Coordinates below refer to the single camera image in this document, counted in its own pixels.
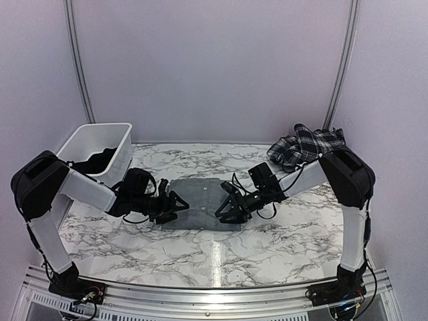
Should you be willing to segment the grey button-up shirt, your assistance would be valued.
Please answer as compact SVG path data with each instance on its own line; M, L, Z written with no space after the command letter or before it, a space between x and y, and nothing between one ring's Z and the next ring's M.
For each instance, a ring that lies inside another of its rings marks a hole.
M161 225L162 230L209 230L240 231L239 223L222 223L215 216L228 193L221 188L218 178L177 179L169 183L168 190L174 191L189 204L187 210L179 211L177 218Z

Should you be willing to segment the black garment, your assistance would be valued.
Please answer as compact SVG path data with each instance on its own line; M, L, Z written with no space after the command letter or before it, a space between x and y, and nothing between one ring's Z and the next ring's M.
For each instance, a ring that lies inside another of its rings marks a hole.
M116 148L105 148L102 152L93 154L88 160L82 162L69 161L68 165L83 174L100 174L106 170L115 152Z

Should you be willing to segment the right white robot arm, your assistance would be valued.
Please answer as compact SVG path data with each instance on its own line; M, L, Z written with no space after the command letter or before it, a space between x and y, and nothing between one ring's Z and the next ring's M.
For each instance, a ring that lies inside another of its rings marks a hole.
M282 178L277 178L267 163L248 171L256 188L247 195L227 181L221 188L226 199L215 216L222 223L245 223L252 213L270 203L280 203L308 189L329 183L342 207L344 231L340 267L356 272L364 264L364 249L370 229L366 222L369 203L374 194L374 171L347 147L327 152L316 160Z

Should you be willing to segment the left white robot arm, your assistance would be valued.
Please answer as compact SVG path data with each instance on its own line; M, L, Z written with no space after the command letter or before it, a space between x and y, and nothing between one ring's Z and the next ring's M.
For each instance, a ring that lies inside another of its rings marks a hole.
M140 168L128 169L124 178L109 187L101 181L73 169L49 150L43 151L14 174L11 190L15 205L28 225L37 249L57 274L58 286L69 297L84 293L84 282L75 276L55 223L47 216L58 195L86 203L113 217L141 213L156 224L177 218L189 204L176 192L167 191L168 181L157 183Z

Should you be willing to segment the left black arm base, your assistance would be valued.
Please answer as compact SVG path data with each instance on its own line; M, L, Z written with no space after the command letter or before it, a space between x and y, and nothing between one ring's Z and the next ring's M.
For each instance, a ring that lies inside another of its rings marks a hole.
M104 301L106 284L82 279L74 262L60 274L47 264L45 274L49 280L49 292L53 294L74 299L78 304L86 302L102 304Z

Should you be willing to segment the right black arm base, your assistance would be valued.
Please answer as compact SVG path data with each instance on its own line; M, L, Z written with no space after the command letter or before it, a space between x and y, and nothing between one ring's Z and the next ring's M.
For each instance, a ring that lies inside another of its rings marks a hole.
M321 306L364 296L366 288L363 274L366 269L367 265L365 263L354 272L339 265L337 267L336 281L309 286L305 297L311 301L313 306Z

